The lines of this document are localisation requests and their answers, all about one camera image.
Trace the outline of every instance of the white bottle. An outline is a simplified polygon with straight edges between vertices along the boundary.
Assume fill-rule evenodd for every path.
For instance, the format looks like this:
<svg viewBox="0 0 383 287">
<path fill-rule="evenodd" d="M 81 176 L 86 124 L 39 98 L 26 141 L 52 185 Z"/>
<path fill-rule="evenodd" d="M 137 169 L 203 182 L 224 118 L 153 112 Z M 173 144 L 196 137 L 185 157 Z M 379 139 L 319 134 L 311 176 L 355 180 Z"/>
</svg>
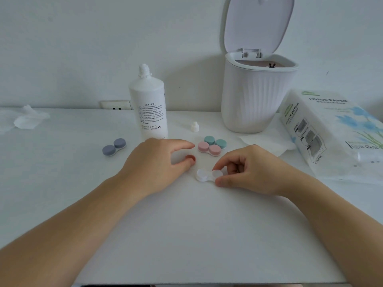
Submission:
<svg viewBox="0 0 383 287">
<path fill-rule="evenodd" d="M 139 66 L 138 77 L 129 84 L 129 91 L 142 139 L 167 139 L 164 82 L 152 77 L 146 64 Z"/>
</svg>

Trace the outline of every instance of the tissue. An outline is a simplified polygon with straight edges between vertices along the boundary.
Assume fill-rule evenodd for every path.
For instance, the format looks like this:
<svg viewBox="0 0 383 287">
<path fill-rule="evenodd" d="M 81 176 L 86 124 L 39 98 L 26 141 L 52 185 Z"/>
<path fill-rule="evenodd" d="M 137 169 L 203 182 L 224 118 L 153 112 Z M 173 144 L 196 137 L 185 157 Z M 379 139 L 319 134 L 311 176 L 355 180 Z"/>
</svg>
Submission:
<svg viewBox="0 0 383 287">
<path fill-rule="evenodd" d="M 270 128 L 270 126 L 261 133 L 241 136 L 240 138 L 246 144 L 261 146 L 275 156 L 280 156 L 286 150 L 294 150 L 296 148 L 290 139 L 283 137 L 276 129 Z"/>
<path fill-rule="evenodd" d="M 32 109 L 30 105 L 23 107 L 20 112 L 0 109 L 0 134 L 4 134 L 14 127 L 32 130 L 43 120 L 49 118 L 48 113 L 38 112 Z"/>
</svg>

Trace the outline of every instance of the green logo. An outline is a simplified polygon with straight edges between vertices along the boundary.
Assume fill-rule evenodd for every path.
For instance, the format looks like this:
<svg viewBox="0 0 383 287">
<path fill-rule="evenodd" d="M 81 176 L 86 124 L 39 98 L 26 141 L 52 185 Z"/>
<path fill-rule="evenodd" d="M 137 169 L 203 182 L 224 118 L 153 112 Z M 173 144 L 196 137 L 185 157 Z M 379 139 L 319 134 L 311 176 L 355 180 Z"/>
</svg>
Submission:
<svg viewBox="0 0 383 287">
<path fill-rule="evenodd" d="M 316 94 L 311 91 L 303 91 L 302 94 L 308 95 L 308 96 L 320 96 L 319 94 Z"/>
<path fill-rule="evenodd" d="M 293 104 L 290 104 L 286 110 L 285 110 L 285 116 L 287 116 L 288 113 L 290 113 L 291 108 L 293 107 Z"/>
</svg>

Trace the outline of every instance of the white wall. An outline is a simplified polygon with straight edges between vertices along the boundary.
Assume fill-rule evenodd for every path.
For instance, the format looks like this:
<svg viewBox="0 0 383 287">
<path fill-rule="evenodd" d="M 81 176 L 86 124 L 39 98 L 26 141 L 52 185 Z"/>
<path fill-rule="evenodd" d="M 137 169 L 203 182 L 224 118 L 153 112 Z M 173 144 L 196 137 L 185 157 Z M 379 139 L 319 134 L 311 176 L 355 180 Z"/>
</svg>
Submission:
<svg viewBox="0 0 383 287">
<path fill-rule="evenodd" d="M 220 110 L 228 0 L 0 0 L 0 105 L 98 108 L 129 99 L 146 62 L 167 108 Z M 295 0 L 277 53 L 294 86 L 383 118 L 383 0 Z"/>
</svg>

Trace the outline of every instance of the forearm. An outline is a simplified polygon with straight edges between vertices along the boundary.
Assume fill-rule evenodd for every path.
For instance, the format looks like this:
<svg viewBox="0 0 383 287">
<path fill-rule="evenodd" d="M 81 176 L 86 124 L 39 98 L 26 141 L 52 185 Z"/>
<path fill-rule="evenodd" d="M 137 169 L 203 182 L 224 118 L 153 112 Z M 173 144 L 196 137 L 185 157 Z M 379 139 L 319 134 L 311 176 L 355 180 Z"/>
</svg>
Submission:
<svg viewBox="0 0 383 287">
<path fill-rule="evenodd" d="M 108 179 L 5 246 L 0 250 L 2 285 L 71 286 L 119 219 L 141 199 L 136 193 Z"/>
<path fill-rule="evenodd" d="M 283 193 L 306 216 L 353 287 L 383 282 L 383 226 L 318 180 L 304 175 Z"/>
</svg>

